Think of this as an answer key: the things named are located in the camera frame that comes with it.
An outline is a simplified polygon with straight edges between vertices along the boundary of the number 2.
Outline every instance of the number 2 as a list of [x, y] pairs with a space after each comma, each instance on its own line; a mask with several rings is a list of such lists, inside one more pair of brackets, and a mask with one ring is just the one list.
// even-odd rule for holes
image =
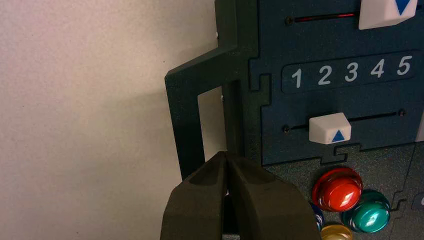
[[301, 78], [302, 78], [302, 69], [298, 69], [293, 75], [292, 78], [296, 78], [296, 88], [301, 87]]
[[321, 69], [319, 70], [319, 73], [322, 74], [325, 70], [327, 70], [327, 73], [321, 78], [321, 80], [319, 80], [318, 85], [327, 85], [331, 83], [331, 81], [329, 80], [326, 81], [326, 78], [328, 78], [332, 72], [331, 66], [329, 65], [322, 66]]
[[412, 59], [412, 56], [404, 56], [402, 57], [402, 59], [400, 60], [399, 63], [399, 68], [405, 67], [404, 71], [401, 71], [400, 69], [397, 70], [397, 75], [402, 76], [405, 75], [409, 72], [411, 65], [408, 62], [405, 62], [405, 60], [409, 60]]
[[380, 78], [382, 74], [384, 73], [383, 67], [384, 67], [384, 58], [381, 59], [377, 63], [377, 65], [375, 65], [374, 69], [371, 71], [371, 75], [377, 75], [377, 78]]
[[349, 65], [347, 65], [347, 69], [350, 70], [349, 73], [353, 74], [353, 76], [352, 77], [344, 76], [344, 80], [346, 80], [346, 82], [353, 82], [358, 77], [358, 72], [357, 72], [358, 63], [357, 62], [349, 63]]

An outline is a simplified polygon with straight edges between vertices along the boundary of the number 3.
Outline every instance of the number 3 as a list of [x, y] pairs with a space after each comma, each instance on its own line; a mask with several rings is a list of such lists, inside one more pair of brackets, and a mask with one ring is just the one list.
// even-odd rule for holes
[[399, 63], [399, 68], [405, 67], [404, 71], [401, 71], [400, 69], [397, 70], [397, 75], [402, 76], [405, 75], [409, 72], [411, 65], [408, 62], [405, 62], [405, 60], [409, 60], [412, 59], [412, 56], [404, 56], [402, 57], [402, 59], [400, 60]]
[[331, 81], [326, 80], [326, 78], [328, 78], [332, 72], [332, 68], [329, 65], [325, 65], [323, 67], [321, 67], [321, 69], [319, 70], [319, 73], [322, 74], [325, 70], [327, 70], [327, 73], [321, 78], [321, 80], [319, 80], [318, 85], [327, 85], [330, 84]]
[[353, 69], [351, 69], [349, 71], [350, 74], [353, 74], [352, 77], [348, 77], [348, 76], [344, 76], [344, 80], [346, 80], [346, 82], [353, 82], [355, 79], [357, 79], [358, 77], [358, 63], [357, 62], [351, 62], [349, 63], [349, 65], [347, 65], [347, 69], [349, 70], [351, 67], [353, 67]]

